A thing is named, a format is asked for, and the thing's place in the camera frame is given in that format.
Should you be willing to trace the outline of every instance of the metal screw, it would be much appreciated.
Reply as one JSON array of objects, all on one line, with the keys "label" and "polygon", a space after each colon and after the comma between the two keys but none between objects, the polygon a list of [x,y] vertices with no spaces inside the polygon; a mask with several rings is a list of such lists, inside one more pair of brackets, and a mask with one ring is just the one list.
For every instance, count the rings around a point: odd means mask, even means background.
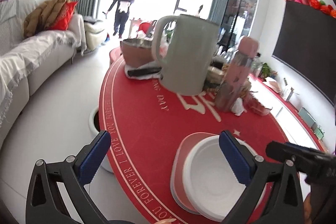
[{"label": "metal screw", "polygon": [[254,158],[257,162],[263,162],[264,161],[264,158],[262,156],[259,156],[259,155],[255,156]]},{"label": "metal screw", "polygon": [[75,156],[69,156],[67,157],[67,162],[74,162],[75,161]]},{"label": "metal screw", "polygon": [[43,162],[44,162],[43,160],[38,160],[38,161],[36,162],[36,165],[37,165],[37,166],[41,166],[41,165],[43,164]]},{"label": "metal screw", "polygon": [[294,166],[294,163],[291,160],[286,160],[286,164],[290,167]]}]

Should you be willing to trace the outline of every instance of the person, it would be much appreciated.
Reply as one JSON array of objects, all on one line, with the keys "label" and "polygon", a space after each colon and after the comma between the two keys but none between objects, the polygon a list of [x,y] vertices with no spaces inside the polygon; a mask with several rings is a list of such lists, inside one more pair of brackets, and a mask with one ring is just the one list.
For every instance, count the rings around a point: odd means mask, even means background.
[{"label": "person", "polygon": [[122,35],[125,30],[125,24],[129,17],[129,7],[134,3],[134,0],[113,0],[112,5],[110,6],[108,12],[110,12],[113,6],[118,2],[117,10],[115,12],[115,21],[114,21],[114,34],[115,36],[119,31],[119,38],[122,38]]}]

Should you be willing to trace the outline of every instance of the black tv screen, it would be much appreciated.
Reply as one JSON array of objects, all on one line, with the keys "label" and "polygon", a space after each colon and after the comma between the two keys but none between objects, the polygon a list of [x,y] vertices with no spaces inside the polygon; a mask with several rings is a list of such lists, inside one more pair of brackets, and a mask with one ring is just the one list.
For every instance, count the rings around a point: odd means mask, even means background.
[{"label": "black tv screen", "polygon": [[335,18],[308,5],[287,1],[273,57],[306,78],[334,105]]}]

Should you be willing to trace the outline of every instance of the brown jacket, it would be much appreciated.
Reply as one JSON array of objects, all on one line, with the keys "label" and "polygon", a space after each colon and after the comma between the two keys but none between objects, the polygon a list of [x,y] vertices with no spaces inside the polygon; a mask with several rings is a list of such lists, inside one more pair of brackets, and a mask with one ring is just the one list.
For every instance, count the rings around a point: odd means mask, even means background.
[{"label": "brown jacket", "polygon": [[40,4],[24,22],[24,38],[47,30],[56,20],[64,4],[70,0],[46,0]]}]

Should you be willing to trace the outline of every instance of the red tablecloth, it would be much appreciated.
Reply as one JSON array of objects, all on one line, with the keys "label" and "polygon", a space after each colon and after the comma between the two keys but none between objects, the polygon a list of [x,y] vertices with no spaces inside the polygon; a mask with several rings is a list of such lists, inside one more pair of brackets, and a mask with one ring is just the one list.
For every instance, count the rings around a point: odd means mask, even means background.
[{"label": "red tablecloth", "polygon": [[[122,57],[105,76],[99,119],[100,128],[111,133],[108,157],[113,171],[127,196],[150,223],[166,218],[177,218],[176,224],[215,223],[184,211],[170,193],[174,157],[187,135],[240,132],[238,138],[266,159],[269,142],[287,141],[271,114],[261,117],[249,111],[237,117],[218,112],[208,94],[182,97],[165,90],[158,80],[128,79]],[[265,201],[251,220],[259,216],[264,205]]]},{"label": "red tablecloth", "polygon": [[120,54],[121,54],[120,47],[114,48],[112,51],[110,51],[110,64],[111,65],[120,57]]}]

